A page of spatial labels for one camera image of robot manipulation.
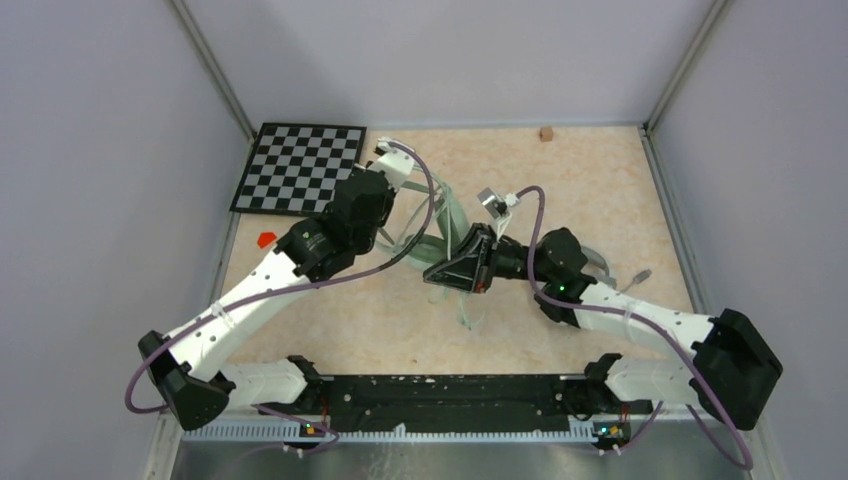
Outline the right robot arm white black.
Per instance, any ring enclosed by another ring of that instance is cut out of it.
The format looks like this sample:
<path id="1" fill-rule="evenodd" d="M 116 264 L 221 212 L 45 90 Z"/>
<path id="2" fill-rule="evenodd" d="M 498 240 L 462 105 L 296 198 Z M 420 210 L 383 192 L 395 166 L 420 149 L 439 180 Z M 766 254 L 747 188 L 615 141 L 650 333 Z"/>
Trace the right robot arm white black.
<path id="1" fill-rule="evenodd" d="M 620 336 L 662 354 L 626 359 L 606 354 L 585 375 L 589 404 L 612 412 L 623 402 L 699 405 L 719 421 L 750 431 L 783 373 L 783 365 L 749 317 L 733 309 L 717 316 L 640 301 L 584 273 L 588 259 L 567 228 L 526 246 L 475 223 L 449 257 L 428 267 L 426 283 L 483 294 L 496 278 L 527 280 L 551 321 Z"/>

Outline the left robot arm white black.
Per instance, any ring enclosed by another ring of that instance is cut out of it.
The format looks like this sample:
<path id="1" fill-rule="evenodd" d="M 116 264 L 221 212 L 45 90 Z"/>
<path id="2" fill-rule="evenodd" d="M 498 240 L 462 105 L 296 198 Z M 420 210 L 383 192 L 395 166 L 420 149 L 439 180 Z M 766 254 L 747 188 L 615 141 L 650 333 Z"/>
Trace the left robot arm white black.
<path id="1" fill-rule="evenodd" d="M 297 413 L 319 404 L 320 386 L 301 364 L 232 364 L 240 346 L 283 309 L 368 253 L 401 181 L 376 164 L 340 182 L 324 211 L 297 222 L 235 287 L 194 320 L 141 337 L 144 371 L 186 431 L 228 409 L 286 403 Z"/>

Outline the white gaming headphones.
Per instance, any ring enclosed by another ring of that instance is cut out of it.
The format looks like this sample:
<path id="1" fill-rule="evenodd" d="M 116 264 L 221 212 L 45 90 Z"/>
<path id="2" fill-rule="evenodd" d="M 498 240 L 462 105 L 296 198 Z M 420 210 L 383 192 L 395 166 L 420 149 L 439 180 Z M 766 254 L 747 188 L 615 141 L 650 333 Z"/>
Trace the white gaming headphones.
<path id="1" fill-rule="evenodd" d="M 581 252 L 587 259 L 587 268 L 590 270 L 589 275 L 615 289 L 618 282 L 607 259 L 600 252 L 589 246 L 582 246 Z"/>

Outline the mint green headphones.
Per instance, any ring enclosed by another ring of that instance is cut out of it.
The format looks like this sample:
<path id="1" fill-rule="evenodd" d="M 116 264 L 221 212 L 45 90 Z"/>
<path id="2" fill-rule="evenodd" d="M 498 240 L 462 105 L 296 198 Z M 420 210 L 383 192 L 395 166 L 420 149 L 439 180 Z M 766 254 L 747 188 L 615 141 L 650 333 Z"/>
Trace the mint green headphones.
<path id="1" fill-rule="evenodd" d="M 428 188 L 424 181 L 407 181 L 403 188 L 423 193 L 424 200 L 410 215 L 397 239 L 385 229 L 380 229 L 375 243 L 375 247 L 380 252 L 389 256 L 400 253 L 408 244 L 412 244 L 411 250 L 403 261 L 421 272 L 451 257 L 452 249 L 458 246 L 470 231 L 470 222 L 452 187 L 438 175 L 433 179 L 433 186 L 435 187 L 434 210 L 428 231 L 420 239 L 413 241 L 415 233 L 411 231 L 411 227 L 417 222 L 419 216 L 427 212 Z"/>

